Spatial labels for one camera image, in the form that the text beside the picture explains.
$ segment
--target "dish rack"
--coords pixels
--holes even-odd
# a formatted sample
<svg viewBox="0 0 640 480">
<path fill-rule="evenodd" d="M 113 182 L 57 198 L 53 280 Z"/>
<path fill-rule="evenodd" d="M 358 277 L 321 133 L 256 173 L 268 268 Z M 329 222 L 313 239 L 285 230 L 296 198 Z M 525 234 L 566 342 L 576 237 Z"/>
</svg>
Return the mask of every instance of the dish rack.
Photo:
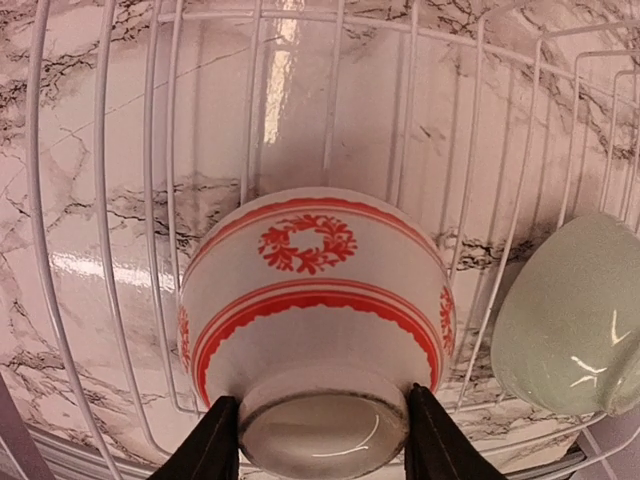
<svg viewBox="0 0 640 480">
<path fill-rule="evenodd" d="M 584 78 L 581 74 L 581 67 L 586 59 L 594 57 L 625 57 L 640 55 L 640 50 L 602 50 L 602 51 L 585 51 L 577 55 L 573 69 L 562 68 L 551 65 L 543 61 L 544 49 L 546 45 L 554 40 L 558 40 L 573 35 L 580 35 L 589 32 L 613 31 L 616 29 L 628 29 L 640 27 L 640 20 L 626 20 L 616 23 L 605 23 L 599 25 L 585 26 L 580 28 L 572 28 L 557 31 L 545 31 L 540 35 L 535 44 L 535 53 L 526 55 L 518 53 L 507 48 L 497 46 L 487 42 L 487 32 L 492 22 L 495 22 L 505 16 L 518 12 L 527 7 L 529 4 L 536 3 L 536 0 L 522 0 L 505 6 L 494 8 L 486 11 L 477 23 L 476 38 L 462 35 L 453 35 L 444 33 L 431 28 L 420 26 L 420 10 L 419 1 L 412 5 L 407 5 L 407 11 L 410 12 L 408 22 L 394 22 L 391 20 L 375 19 L 362 16 L 354 16 L 347 13 L 346 0 L 338 0 L 338 8 L 334 12 L 314 11 L 310 10 L 286 10 L 283 8 L 267 8 L 263 4 L 263 0 L 256 0 L 253 8 L 230 8 L 230 9 L 209 9 L 207 11 L 186 12 L 185 0 L 177 0 L 175 10 L 165 13 L 162 11 L 161 0 L 154 0 L 154 6 L 151 15 L 150 24 L 150 41 L 147 52 L 146 79 L 145 79 L 145 96 L 144 96 L 144 199 L 145 199 L 145 217 L 146 217 L 146 233 L 148 242 L 148 257 L 150 264 L 150 279 L 153 289 L 153 300 L 155 306 L 156 325 L 158 336 L 162 349 L 162 360 L 166 376 L 167 388 L 173 406 L 176 410 L 186 415 L 200 415 L 197 408 L 186 407 L 178 401 L 175 387 L 174 375 L 170 362 L 169 340 L 165 324 L 165 315 L 160 295 L 160 280 L 158 272 L 158 254 L 156 251 L 156 238 L 154 234 L 154 202 L 153 202 L 153 133 L 152 123 L 154 121 L 154 75 L 158 54 L 158 30 L 161 24 L 171 24 L 173 29 L 170 58 L 169 58 L 169 74 L 168 88 L 166 98 L 166 175 L 167 175 L 167 202 L 169 213 L 169 244 L 171 252 L 171 264 L 173 282 L 175 291 L 177 292 L 180 285 L 180 270 L 178 265 L 178 243 L 176 236 L 176 202 L 174 197 L 175 178 L 174 178 L 174 135 L 175 135 L 175 106 L 176 106 L 176 78 L 178 65 L 178 52 L 180 49 L 181 30 L 184 22 L 190 21 L 207 21 L 212 19 L 244 19 L 249 20 L 252 25 L 252 35 L 249 45 L 249 68 L 246 79 L 246 101 L 243 106 L 245 118 L 245 130 L 243 132 L 244 144 L 244 162 L 240 175 L 240 203 L 244 203 L 250 199 L 252 191 L 252 159 L 254 158 L 254 139 L 252 138 L 252 126 L 257 119 L 252 108 L 258 89 L 256 87 L 256 72 L 259 63 L 260 51 L 260 32 L 262 22 L 266 19 L 288 19 L 300 20 L 307 22 L 321 22 L 334 26 L 333 38 L 333 57 L 329 82 L 327 85 L 327 104 L 326 104 L 326 123 L 324 137 L 324 151 L 322 161 L 322 182 L 329 183 L 330 171 L 332 164 L 332 150 L 335 140 L 336 125 L 336 105 L 338 101 L 338 87 L 340 81 L 340 55 L 342 46 L 342 32 L 346 26 L 363 26 L 373 29 L 395 31 L 407 39 L 408 53 L 406 55 L 406 75 L 402 82 L 402 94 L 400 95 L 403 103 L 401 111 L 404 115 L 398 118 L 397 129 L 397 155 L 392 160 L 391 174 L 388 176 L 387 184 L 387 201 L 392 204 L 401 205 L 405 197 L 403 186 L 405 185 L 405 175 L 407 175 L 407 159 L 409 157 L 409 145 L 407 139 L 410 138 L 413 126 L 413 110 L 414 110 L 414 94 L 417 82 L 417 49 L 419 39 L 437 39 L 447 41 L 452 44 L 459 44 L 475 50 L 475 80 L 472 96 L 472 118 L 470 123 L 470 131 L 467 139 L 461 140 L 468 142 L 467 163 L 464 171 L 464 191 L 461 197 L 461 208 L 458 214 L 456 234 L 452 244 L 451 265 L 456 268 L 450 268 L 450 280 L 455 289 L 456 280 L 458 278 L 459 266 L 464 261 L 463 240 L 465 231 L 469 222 L 471 210 L 472 195 L 471 190 L 474 182 L 477 180 L 477 162 L 480 147 L 479 124 L 482 111 L 482 95 L 485 83 L 485 63 L 488 56 L 491 58 L 499 58 L 505 61 L 518 62 L 531 68 L 533 87 L 531 90 L 531 99 L 529 103 L 528 120 L 526 126 L 526 141 L 524 150 L 520 152 L 521 166 L 519 167 L 519 175 L 517 181 L 517 189 L 511 199 L 510 214 L 508 221 L 508 234 L 501 249 L 499 259 L 496 259 L 497 269 L 495 270 L 492 287 L 486 297 L 486 302 L 477 312 L 482 319 L 477 339 L 468 362 L 464 375 L 464 382 L 461 388 L 457 402 L 450 406 L 451 413 L 469 412 L 487 408 L 497 408 L 504 402 L 512 401 L 506 394 L 500 395 L 495 401 L 491 402 L 465 402 L 467 398 L 467 390 L 470 385 L 475 362 L 478 358 L 482 341 L 487 333 L 490 324 L 492 310 L 499 295 L 499 287 L 503 280 L 505 269 L 509 261 L 510 252 L 514 246 L 514 238 L 518 225 L 519 215 L 522 209 L 523 192 L 527 184 L 527 165 L 532 158 L 532 149 L 534 144 L 534 126 L 536 115 L 535 111 L 540 99 L 541 83 L 543 76 L 547 74 L 556 75 L 558 78 L 569 81 L 573 87 L 573 104 L 569 106 L 571 112 L 571 137 L 569 139 L 569 151 L 564 166 L 564 186 L 562 188 L 562 200 L 559 208 L 559 215 L 554 229 L 561 226 L 570 209 L 570 194 L 573 169 L 576 168 L 576 156 L 579 153 L 579 146 L 574 138 L 577 136 L 577 128 L 579 126 L 579 103 L 581 100 L 581 87 L 588 87 L 590 91 L 599 92 L 613 100 L 612 121 L 610 122 L 609 138 L 616 138 L 616 115 L 618 114 L 620 105 L 628 106 L 634 109 L 640 108 L 635 97 L 629 98 L 627 93 L 622 94 L 620 80 L 624 77 L 631 77 L 635 80 L 640 70 L 621 70 L 615 74 L 613 89 L 603 88 L 596 82 Z M 80 377 L 74 365 L 74 360 L 69 347 L 69 343 L 65 334 L 65 325 L 60 312 L 60 306 L 57 301 L 56 291 L 52 270 L 49 261 L 49 252 L 47 249 L 47 236 L 43 219 L 43 207 L 40 188 L 40 159 L 38 150 L 38 118 L 39 118 L 39 91 L 40 91 L 40 74 L 43 60 L 43 48 L 46 35 L 47 20 L 49 16 L 50 0 L 40 0 L 38 2 L 37 14 L 35 18 L 35 27 L 33 29 L 33 41 L 31 44 L 31 55 L 28 72 L 28 89 L 27 89 L 27 138 L 28 138 L 28 180 L 29 180 L 29 201 L 31 206 L 31 222 L 34 235 L 35 251 L 37 255 L 37 263 L 42 286 L 47 300 L 47 305 L 51 317 L 53 331 L 58 342 L 60 353 L 64 360 L 64 365 L 69 376 L 70 384 L 76 395 L 78 406 L 84 416 L 87 426 L 93 434 L 98 449 L 104 458 L 113 478 L 121 479 L 121 472 L 118 469 L 114 458 L 108 450 L 105 440 L 101 436 L 100 430 L 91 413 L 89 401 L 85 397 L 82 389 Z M 95 188 L 96 188 L 96 213 L 98 218 L 98 228 L 101 241 L 101 254 L 104 265 L 104 276 L 106 279 L 106 289 L 110 300 L 110 308 L 114 321 L 117 342 L 120 347 L 128 387 L 133 395 L 134 406 L 138 415 L 138 422 L 144 432 L 145 438 L 158 452 L 169 455 L 155 441 L 151 432 L 149 422 L 145 415 L 144 406 L 140 397 L 139 388 L 136 382 L 134 368 L 129 355 L 127 338 L 124 333 L 122 314 L 120 311 L 118 294 L 116 290 L 116 280 L 114 276 L 114 267 L 112 263 L 112 252 L 110 243 L 110 232 L 108 228 L 108 212 L 107 212 L 107 190 L 105 183 L 105 113 L 106 113 L 106 90 L 107 90 L 107 72 L 109 67 L 109 50 L 110 39 L 112 35 L 112 25 L 114 21 L 114 12 L 116 9 L 115 0 L 105 0 L 103 11 L 102 30 L 100 34 L 100 43 L 98 48 L 97 70 L 96 70 L 96 89 L 95 89 L 95 124 L 94 124 L 94 158 L 95 158 Z M 605 208 L 608 198 L 612 193 L 609 191 L 610 178 L 613 172 L 614 158 L 614 141 L 609 142 L 609 148 L 606 155 L 605 171 L 601 182 L 601 193 L 599 196 L 600 210 Z M 631 166 L 625 173 L 625 188 L 620 203 L 619 215 L 626 221 L 630 221 L 633 211 L 632 195 L 634 192 L 634 183 L 638 170 L 638 157 L 640 153 L 640 135 L 637 136 L 636 146 L 633 149 L 633 158 Z M 582 161 L 584 162 L 585 152 L 582 152 Z M 590 419 L 583 419 L 577 425 L 564 428 L 562 430 L 515 442 L 506 447 L 499 447 L 493 451 L 484 453 L 496 453 L 496 451 L 509 451 L 522 448 L 524 446 L 533 445 L 537 442 L 559 438 L 568 434 L 586 431 L 585 429 L 602 420 L 604 415 L 595 415 Z M 607 457 L 621 451 L 640 435 L 640 427 L 635 431 L 634 435 L 626 441 L 609 451 L 602 452 L 577 466 L 567 467 L 559 472 L 546 475 L 544 480 L 552 480 L 562 478 L 563 476 L 585 468 L 589 465 L 606 461 Z"/>
</svg>

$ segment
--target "marble wall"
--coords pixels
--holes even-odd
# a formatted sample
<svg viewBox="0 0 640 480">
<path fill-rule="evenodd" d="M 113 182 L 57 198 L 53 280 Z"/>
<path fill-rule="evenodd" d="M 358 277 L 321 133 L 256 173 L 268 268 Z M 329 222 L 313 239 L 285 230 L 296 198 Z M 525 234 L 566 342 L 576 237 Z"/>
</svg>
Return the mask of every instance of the marble wall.
<svg viewBox="0 0 640 480">
<path fill-rule="evenodd" d="M 430 232 L 451 259 L 459 232 L 479 16 L 505 2 L 421 2 L 420 24 L 457 35 L 418 42 L 413 118 L 406 139 L 401 207 Z M 202 12 L 242 2 L 187 2 Z M 335 11 L 337 2 L 273 0 L 267 8 Z M 106 115 L 109 229 L 125 330 L 146 414 L 158 443 L 174 449 L 194 426 L 169 400 L 161 345 L 153 316 L 147 260 L 142 176 L 143 95 L 151 2 L 118 2 L 112 31 Z M 173 2 L 163 5 L 173 11 Z M 400 1 L 347 2 L 349 15 L 406 24 L 410 6 Z M 613 0 L 532 2 L 487 26 L 493 45 L 531 55 L 542 32 L 640 18 L 632 4 Z M 118 354 L 104 288 L 95 215 L 94 84 L 102 2 L 55 0 L 47 28 L 42 70 L 41 179 L 50 261 L 71 349 L 95 418 L 113 453 L 141 462 L 162 456 L 144 439 Z M 10 0 L 0 12 L 0 365 L 25 420 L 74 442 L 93 440 L 78 410 L 51 330 L 34 259 L 25 169 L 25 95 L 35 2 Z M 252 104 L 251 177 L 254 192 L 315 185 L 321 171 L 332 23 L 271 19 L 261 26 L 256 98 Z M 168 247 L 165 184 L 166 95 L 172 24 L 159 30 L 154 88 L 154 205 L 160 282 L 172 346 L 173 371 L 183 406 L 188 379 L 175 355 L 174 280 Z M 184 22 L 176 80 L 175 175 L 177 239 L 181 269 L 199 238 L 239 198 L 245 156 L 246 77 L 251 22 Z M 564 37 L 544 44 L 544 61 L 572 70 L 582 51 L 639 48 L 635 29 Z M 342 32 L 331 183 L 385 197 L 389 172 L 399 158 L 404 132 L 404 88 L 409 39 L 388 29 L 345 26 Z M 454 293 L 460 313 L 457 363 L 440 399 L 457 400 L 488 292 L 503 255 L 526 138 L 533 68 L 507 54 L 485 56 L 476 168 L 463 255 Z M 575 159 L 570 172 L 568 217 L 598 207 L 614 74 L 633 68 L 629 56 L 583 62 L 589 85 L 581 90 Z M 626 98 L 632 77 L 620 82 Z M 509 253 L 506 288 L 526 260 L 555 229 L 560 212 L 571 137 L 572 83 L 543 72 L 534 112 L 534 137 L 516 237 Z M 634 109 L 621 102 L 607 211 L 618 213 L 634 161 Z M 637 201 L 629 223 L 635 227 Z M 471 377 L 465 404 L 493 401 L 501 391 L 491 377 L 489 332 Z M 460 413 L 456 420 L 480 448 L 492 448 L 571 425 L 519 401 Z M 547 463 L 563 455 L 573 436 L 492 455 L 505 471 Z M 403 475 L 402 469 L 377 475 Z"/>
</svg>

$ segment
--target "green ceramic bowl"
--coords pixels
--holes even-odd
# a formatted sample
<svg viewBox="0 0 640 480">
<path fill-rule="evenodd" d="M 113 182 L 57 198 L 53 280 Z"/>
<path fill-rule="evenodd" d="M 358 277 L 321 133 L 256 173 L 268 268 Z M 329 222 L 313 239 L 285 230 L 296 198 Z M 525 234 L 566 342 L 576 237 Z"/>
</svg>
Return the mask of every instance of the green ceramic bowl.
<svg viewBox="0 0 640 480">
<path fill-rule="evenodd" d="M 605 214 L 558 230 L 511 287 L 491 362 L 507 391 L 556 413 L 639 403 L 640 240 Z"/>
</svg>

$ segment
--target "red patterned bowl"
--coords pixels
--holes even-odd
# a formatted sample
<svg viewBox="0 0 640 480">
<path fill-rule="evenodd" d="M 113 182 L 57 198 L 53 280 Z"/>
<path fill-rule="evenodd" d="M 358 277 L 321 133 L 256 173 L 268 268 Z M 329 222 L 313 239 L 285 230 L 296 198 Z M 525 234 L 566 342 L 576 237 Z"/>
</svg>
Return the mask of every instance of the red patterned bowl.
<svg viewBox="0 0 640 480">
<path fill-rule="evenodd" d="M 455 314 L 431 239 L 399 210 L 335 188 L 237 209 L 182 284 L 182 360 L 206 405 L 242 400 L 241 445 L 290 478 L 354 478 L 391 460 L 404 395 L 433 391 Z"/>
</svg>

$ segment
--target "ceramic bowl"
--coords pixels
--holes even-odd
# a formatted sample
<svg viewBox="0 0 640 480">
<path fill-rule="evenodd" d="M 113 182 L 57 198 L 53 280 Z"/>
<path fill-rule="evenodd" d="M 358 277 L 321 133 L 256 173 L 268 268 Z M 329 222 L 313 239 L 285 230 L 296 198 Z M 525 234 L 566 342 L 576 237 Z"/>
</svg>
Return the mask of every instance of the ceramic bowl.
<svg viewBox="0 0 640 480">
<path fill-rule="evenodd" d="M 533 255 L 491 348 L 509 392 L 556 413 L 617 415 L 640 400 L 640 241 L 614 217 L 579 217 Z"/>
<path fill-rule="evenodd" d="M 455 314 L 431 239 L 355 192 L 261 197 L 208 234 L 183 280 L 181 355 L 209 406 L 233 395 L 240 442 L 290 478 L 353 478 L 391 460 L 404 395 L 436 390 Z"/>
</svg>

